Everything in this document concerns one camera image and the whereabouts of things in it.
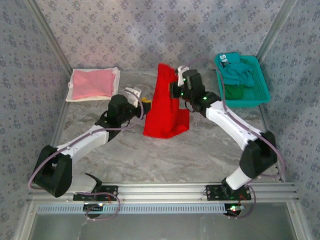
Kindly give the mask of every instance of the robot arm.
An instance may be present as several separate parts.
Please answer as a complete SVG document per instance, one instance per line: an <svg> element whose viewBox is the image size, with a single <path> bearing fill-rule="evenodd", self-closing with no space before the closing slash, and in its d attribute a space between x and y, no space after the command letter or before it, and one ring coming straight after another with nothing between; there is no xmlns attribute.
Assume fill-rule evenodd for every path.
<svg viewBox="0 0 320 240"><path fill-rule="evenodd" d="M190 102L195 112L202 114L205 118L220 126L236 141L242 150L239 167L221 182L224 196L230 199L245 184L275 164L277 155L264 141L245 130L229 117L221 98L213 92L206 91L197 70L183 70L179 67L177 72L178 81L170 84L171 97L182 98L186 102ZM250 131L263 137L272 145L276 145L275 136L270 131L263 133L245 122L228 107L226 110Z"/></svg>
<svg viewBox="0 0 320 240"><path fill-rule="evenodd" d="M151 103L142 102L142 106L145 115L151 109ZM65 144L57 147L47 145L41 150L34 170L49 156L60 152L40 169L33 182L56 198L66 192L91 192L99 184L99 180L90 174L73 176L73 166L93 149L111 141L120 132L118 129L123 123L133 117L140 117L141 113L138 101L114 95L108 104L108 110L87 132Z"/></svg>

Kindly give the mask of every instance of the gray marble table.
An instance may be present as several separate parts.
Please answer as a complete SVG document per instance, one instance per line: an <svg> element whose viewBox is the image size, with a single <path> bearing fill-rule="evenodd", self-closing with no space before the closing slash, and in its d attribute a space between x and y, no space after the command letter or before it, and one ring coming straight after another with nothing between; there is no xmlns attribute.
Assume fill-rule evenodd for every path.
<svg viewBox="0 0 320 240"><path fill-rule="evenodd" d="M219 93L216 73L201 71L208 91ZM142 97L152 98L156 72L121 72L120 89L138 85ZM72 102L68 105L59 144L86 132L108 108L107 100ZM259 108L233 109L258 129L264 129ZM219 126L199 113L190 114L190 129L170 139L143 135L144 123L120 132L74 166L74 172L90 173L103 182L220 182L238 166L241 150ZM268 173L275 174L272 167ZM277 179L261 178L274 182Z"/></svg>

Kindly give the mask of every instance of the teal cloth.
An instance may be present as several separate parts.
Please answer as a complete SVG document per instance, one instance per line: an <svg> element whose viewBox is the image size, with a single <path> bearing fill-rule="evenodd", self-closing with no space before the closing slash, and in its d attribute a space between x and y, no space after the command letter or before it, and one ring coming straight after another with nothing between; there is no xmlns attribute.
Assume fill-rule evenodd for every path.
<svg viewBox="0 0 320 240"><path fill-rule="evenodd" d="M252 76L254 68L241 62L240 55L237 52L219 54L218 62L218 68L222 74L224 84L245 85L247 87L255 85L255 80Z"/></svg>

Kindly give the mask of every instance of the teal tray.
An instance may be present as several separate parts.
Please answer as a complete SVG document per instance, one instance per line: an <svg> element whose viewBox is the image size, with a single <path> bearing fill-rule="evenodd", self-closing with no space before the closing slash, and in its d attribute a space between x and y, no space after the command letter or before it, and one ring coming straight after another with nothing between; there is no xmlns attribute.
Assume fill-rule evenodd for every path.
<svg viewBox="0 0 320 240"><path fill-rule="evenodd" d="M219 65L218 56L219 54L214 59L217 66ZM254 108L259 104L268 103L271 97L258 59L255 56L241 55L240 61L253 67L252 77L254 79L254 86L244 87L243 98L237 100L226 100L226 105L229 108ZM219 84L220 95L222 96L223 89L218 72L216 72L216 76Z"/></svg>

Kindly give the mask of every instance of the green cloth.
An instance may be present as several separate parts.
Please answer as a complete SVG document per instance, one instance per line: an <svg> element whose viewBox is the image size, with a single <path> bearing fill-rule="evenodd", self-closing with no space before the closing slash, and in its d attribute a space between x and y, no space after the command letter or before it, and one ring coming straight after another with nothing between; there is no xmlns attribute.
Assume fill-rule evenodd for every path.
<svg viewBox="0 0 320 240"><path fill-rule="evenodd" d="M240 61L237 52L218 54L218 68L226 85L245 85L253 87L255 80L252 76L254 68Z"/></svg>
<svg viewBox="0 0 320 240"><path fill-rule="evenodd" d="M228 85L225 84L225 99L226 100L238 100L242 99L244 96L244 86L243 85Z"/></svg>

